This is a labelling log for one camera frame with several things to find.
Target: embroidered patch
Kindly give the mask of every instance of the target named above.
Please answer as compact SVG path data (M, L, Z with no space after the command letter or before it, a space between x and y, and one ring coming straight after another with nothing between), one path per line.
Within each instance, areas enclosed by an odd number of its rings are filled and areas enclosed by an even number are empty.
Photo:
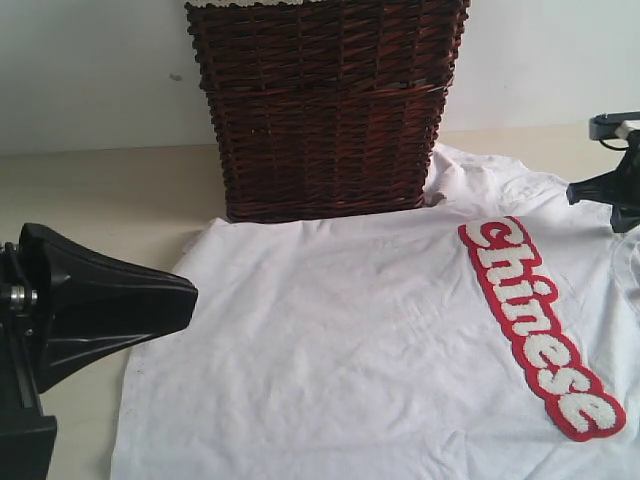
M618 433L626 414L562 333L552 308L558 288L534 272L542 258L524 226L505 217L462 225L458 233L513 356L554 423L577 442Z

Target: wicker basket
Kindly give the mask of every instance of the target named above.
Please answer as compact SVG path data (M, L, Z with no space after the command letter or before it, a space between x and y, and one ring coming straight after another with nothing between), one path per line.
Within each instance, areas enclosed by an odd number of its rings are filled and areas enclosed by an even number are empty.
M233 221L423 205L468 0L192 7Z

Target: black mount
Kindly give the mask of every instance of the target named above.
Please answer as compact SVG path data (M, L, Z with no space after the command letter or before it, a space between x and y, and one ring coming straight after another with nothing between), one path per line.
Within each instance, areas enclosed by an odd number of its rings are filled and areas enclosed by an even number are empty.
M591 119L589 138L611 140L620 138L618 129L626 121L640 120L640 112L599 115ZM640 130L626 135L629 143L618 167L609 173L572 183L567 189L571 205L581 201L611 205L611 227L615 233L626 233L640 225Z
M186 328L186 279L88 250L26 224L0 247L0 470L46 478L57 433L39 394L106 355Z

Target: red border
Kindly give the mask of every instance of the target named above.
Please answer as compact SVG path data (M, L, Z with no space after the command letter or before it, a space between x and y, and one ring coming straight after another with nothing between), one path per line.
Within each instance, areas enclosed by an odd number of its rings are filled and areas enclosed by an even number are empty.
M508 218L509 220L513 221L519 227L521 233L524 235L523 243L514 245L508 242L506 240L506 237L507 235L509 235L509 233L512 233L512 232L510 232L508 225L499 221L488 221L480 226L480 231L483 233L483 236L485 237L486 240L490 242L489 247L480 247L476 245L476 243L473 240L471 240L471 238L467 235L467 232L466 232L467 225L461 225L458 228L458 233L460 235L462 242L469 249L469 256L471 258L471 263L473 265L473 268L476 270L476 273L478 276L478 282L482 287L482 290L487 299L487 303L489 304L489 307L493 315L495 316L496 320L500 324L502 328L502 333L505 335L505 337L507 337L511 341L511 346L512 346L511 349L512 349L514 358L524 370L526 381L529 387L531 388L531 390L538 397L544 400L547 413L552 418L554 423L558 426L558 428L565 435L567 435L567 437L577 442L584 442L592 438L604 438L604 437L610 437L612 435L615 435L620 430L622 430L622 428L626 423L626 414L624 409L615 398L605 393L604 387L600 379L596 377L596 375L591 370L589 370L588 368L582 365L580 352L578 351L576 346L573 344L573 342L569 340L562 333L562 325L560 324L560 321L556 317L556 314L553 311L553 308L551 307L551 304L558 299L558 288L555 285L555 283L551 281L549 278L534 274L533 269L535 267L539 267L542 265L542 257L540 256L540 253L538 252L538 249L536 248L536 246L533 244L531 240L531 236L529 235L527 230L524 228L524 226L522 225L522 223L520 223L518 219L516 219L515 217L505 217L505 218ZM497 235L495 236L489 235L490 232L495 232L496 230L498 231ZM537 293L534 293L532 297L532 298L536 298L539 301L542 307L542 310L544 311L545 315L551 322L551 328L545 331L530 332L530 333L531 334L534 334L534 333L550 334L567 347L567 349L571 353L571 361L569 362L568 365L565 365L565 367L574 368L575 370L585 375L591 382L591 387L589 388L589 390L581 393L589 393L589 394L598 396L604 401L606 401L614 409L615 415L616 415L616 423L611 428L600 429L591 418L583 415L583 417L589 422L589 429L586 432L579 432L573 427L573 425L571 425L571 423L569 423L569 421L565 419L565 417L562 415L562 412L560 411L560 408L558 406L559 404L558 402L562 397L560 395L553 395L547 392L538 384L537 378L538 378L538 372L540 371L540 369L531 365L525 356L524 343L527 337L522 337L514 333L512 329L513 323L507 319L507 317L504 315L502 311L501 302L498 300L498 298L496 298L493 292L493 285L487 279L487 271L489 269L484 268L484 266L480 263L480 259L478 257L478 250L479 249L497 250L497 249L519 246L523 244L526 244L531 248L532 252L534 253L534 259L522 261L524 272L525 272L522 277L518 279L509 280L509 281L503 281L502 285L504 286L512 285L512 284L516 285L520 283L523 279L526 279L526 280L529 280L532 284L534 281L538 281L538 280L543 281L551 287L551 293L549 295L542 296ZM525 298L525 299L518 299L518 301L510 301L510 300L508 301L509 303L512 303L515 305L521 302L526 303L530 300L531 300L531 297ZM549 365L548 369L551 370L554 374L558 370L558 368L554 367L553 365Z

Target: t-shirt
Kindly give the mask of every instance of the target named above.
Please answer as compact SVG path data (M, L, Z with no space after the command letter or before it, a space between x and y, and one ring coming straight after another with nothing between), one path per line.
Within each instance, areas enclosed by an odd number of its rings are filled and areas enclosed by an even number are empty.
M133 349L113 480L631 479L640 231L438 146L430 208L215 222L183 332Z

